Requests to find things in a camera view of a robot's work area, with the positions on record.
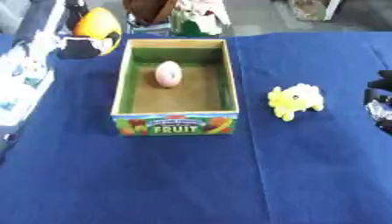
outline yellow stuffed toy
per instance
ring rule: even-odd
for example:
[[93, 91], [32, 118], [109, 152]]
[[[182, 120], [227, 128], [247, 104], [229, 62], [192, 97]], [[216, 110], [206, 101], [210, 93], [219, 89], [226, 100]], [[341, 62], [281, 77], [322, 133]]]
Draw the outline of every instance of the yellow stuffed toy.
[[324, 97], [320, 94], [319, 88], [303, 83], [284, 91], [280, 87], [274, 87], [268, 93], [268, 99], [275, 116], [282, 118], [285, 122], [292, 121], [296, 111], [306, 111], [308, 108], [316, 111], [324, 109]]

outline fruit label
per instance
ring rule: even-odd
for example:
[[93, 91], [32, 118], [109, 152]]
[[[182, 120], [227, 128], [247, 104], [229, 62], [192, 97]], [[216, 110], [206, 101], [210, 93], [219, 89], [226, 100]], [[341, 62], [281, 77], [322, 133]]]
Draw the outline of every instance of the fruit label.
[[153, 134], [190, 134], [198, 133], [199, 126], [204, 125], [199, 120], [166, 119], [148, 122], [147, 128], [151, 128]]
[[144, 119], [117, 118], [115, 123], [123, 135], [209, 135], [233, 133], [236, 116], [197, 117], [195, 115], [167, 115]]

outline open cardboard box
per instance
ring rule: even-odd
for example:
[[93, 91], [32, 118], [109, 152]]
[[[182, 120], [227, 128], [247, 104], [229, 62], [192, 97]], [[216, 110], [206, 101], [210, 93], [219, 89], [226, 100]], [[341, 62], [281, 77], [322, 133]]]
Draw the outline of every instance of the open cardboard box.
[[[179, 63], [183, 80], [164, 88], [156, 67]], [[239, 107], [226, 41], [132, 39], [122, 59], [112, 118], [123, 135], [230, 134]]]

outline blue tablecloth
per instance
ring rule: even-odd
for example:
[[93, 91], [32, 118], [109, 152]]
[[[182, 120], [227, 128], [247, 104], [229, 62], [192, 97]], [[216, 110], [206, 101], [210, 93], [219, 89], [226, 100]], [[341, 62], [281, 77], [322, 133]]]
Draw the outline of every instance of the blue tablecloth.
[[[117, 136], [109, 110], [123, 43], [59, 61], [0, 167], [0, 223], [390, 223], [392, 138], [361, 104], [367, 81], [392, 63], [392, 35], [228, 43], [241, 104], [232, 136]], [[322, 89], [325, 111], [276, 119], [265, 95], [299, 82]]]

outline ball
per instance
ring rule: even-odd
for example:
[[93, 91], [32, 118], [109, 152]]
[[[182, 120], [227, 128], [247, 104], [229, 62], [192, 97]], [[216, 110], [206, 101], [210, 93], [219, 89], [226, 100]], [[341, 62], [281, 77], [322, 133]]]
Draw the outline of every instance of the ball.
[[164, 88], [173, 88], [182, 80], [182, 70], [179, 64], [168, 60], [160, 64], [155, 70], [157, 83]]

